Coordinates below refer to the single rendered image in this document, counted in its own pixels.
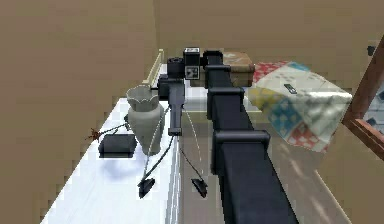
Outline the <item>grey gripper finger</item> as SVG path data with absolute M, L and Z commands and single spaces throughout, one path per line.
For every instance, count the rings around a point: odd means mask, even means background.
M 143 175 L 138 183 L 139 198 L 144 198 L 156 183 L 155 174 L 162 165 L 164 159 L 168 156 L 174 137 L 168 134 L 170 127 L 170 107 L 167 107 L 161 116 L 150 139 L 148 154 L 146 155 Z M 160 151 L 154 153 L 154 142 L 159 139 Z
M 198 150 L 198 154 L 201 154 L 201 150 L 200 150 L 200 145 L 199 145 L 199 142 L 198 142 L 198 139 L 197 139 L 197 134 L 196 134 L 196 131 L 195 131 L 195 128 L 194 128 L 194 124 L 192 122 L 192 119 L 189 115 L 189 113 L 186 111 L 186 110 L 183 110 L 183 112 L 186 114 L 187 118 L 188 118 L 188 121 L 191 125 L 191 129 L 192 129 L 192 133 L 194 135 L 194 139 L 195 139 L 195 143 L 196 143 L 196 147 L 197 147 L 197 150 Z M 185 151 L 184 151 L 184 148 L 181 147 L 180 148 L 180 152 L 181 154 L 183 155 L 185 161 L 188 163 L 188 165 L 193 169 L 193 171 L 195 172 L 195 174 L 197 175 L 197 178 L 192 178 L 191 179 L 191 183 L 192 185 L 195 187 L 196 191 L 200 194 L 200 196 L 202 198 L 205 198 L 208 194 L 208 185 L 207 183 L 205 182 L 204 178 L 202 177 L 202 173 L 203 171 L 199 171 L 194 165 L 193 163 L 190 161 L 190 159 L 187 157 Z

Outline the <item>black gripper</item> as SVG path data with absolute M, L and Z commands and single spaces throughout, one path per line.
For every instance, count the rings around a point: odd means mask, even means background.
M 167 60 L 167 73 L 158 79 L 158 95 L 160 101 L 167 101 L 170 108 L 169 136 L 181 136 L 182 109 L 185 102 L 184 59 L 180 57 Z

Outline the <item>white fluted vase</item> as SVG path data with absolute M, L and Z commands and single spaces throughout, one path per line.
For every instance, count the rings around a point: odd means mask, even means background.
M 130 129 L 142 147 L 145 155 L 160 152 L 164 128 L 164 107 L 159 97 L 148 85 L 138 85 L 126 93 L 130 105 L 127 119 Z

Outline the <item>white table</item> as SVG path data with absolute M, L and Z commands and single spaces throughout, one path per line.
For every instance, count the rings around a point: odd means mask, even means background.
M 174 137 L 155 185 L 142 199 L 141 145 L 132 158 L 100 158 L 102 140 L 91 143 L 40 224 L 180 224 L 179 139 Z

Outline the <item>black flat box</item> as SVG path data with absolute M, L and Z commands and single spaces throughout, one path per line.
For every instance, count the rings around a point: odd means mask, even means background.
M 98 150 L 100 158 L 132 158 L 137 146 L 133 134 L 107 134 Z

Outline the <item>brown pillow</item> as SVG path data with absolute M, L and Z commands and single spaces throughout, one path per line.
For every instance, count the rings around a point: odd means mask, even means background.
M 244 52 L 205 50 L 202 54 L 200 79 L 192 87 L 250 87 L 255 65 Z

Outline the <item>small red-brown star ornament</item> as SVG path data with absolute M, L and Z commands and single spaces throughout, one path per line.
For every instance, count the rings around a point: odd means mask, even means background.
M 91 129 L 91 134 L 86 137 L 86 140 L 92 139 L 92 140 L 99 140 L 100 137 L 110 131 L 117 131 L 120 127 L 125 127 L 127 130 L 130 130 L 130 126 L 127 122 L 120 124 L 118 126 L 115 126 L 113 128 L 104 130 L 104 131 L 96 131 L 94 128 Z

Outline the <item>brown wooden framed mirror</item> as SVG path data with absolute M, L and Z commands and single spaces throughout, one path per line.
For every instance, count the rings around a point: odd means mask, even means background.
M 384 82 L 384 35 L 376 45 L 367 69 L 342 120 L 356 137 L 384 161 L 384 135 L 363 120 L 364 114 Z

